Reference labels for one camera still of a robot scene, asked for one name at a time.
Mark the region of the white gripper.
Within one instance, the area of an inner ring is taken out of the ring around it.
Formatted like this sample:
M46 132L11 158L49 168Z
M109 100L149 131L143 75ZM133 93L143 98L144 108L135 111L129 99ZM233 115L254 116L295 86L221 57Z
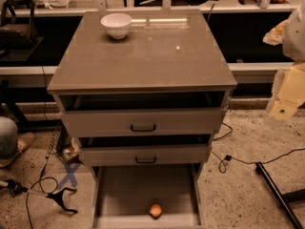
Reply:
M283 34L288 20L284 20L272 28L263 37L269 45L282 43ZM264 122L270 126L286 123L305 102L305 63L295 62L285 72L284 80L277 94L279 100L271 99L266 107Z

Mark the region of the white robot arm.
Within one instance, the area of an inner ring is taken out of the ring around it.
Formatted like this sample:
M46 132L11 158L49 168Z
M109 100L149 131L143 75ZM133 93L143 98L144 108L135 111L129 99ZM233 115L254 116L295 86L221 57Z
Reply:
M300 3L287 20L263 38L270 45L282 45L283 54L294 63L274 76L272 97L266 107L265 123L276 126L287 122L305 103L305 3Z

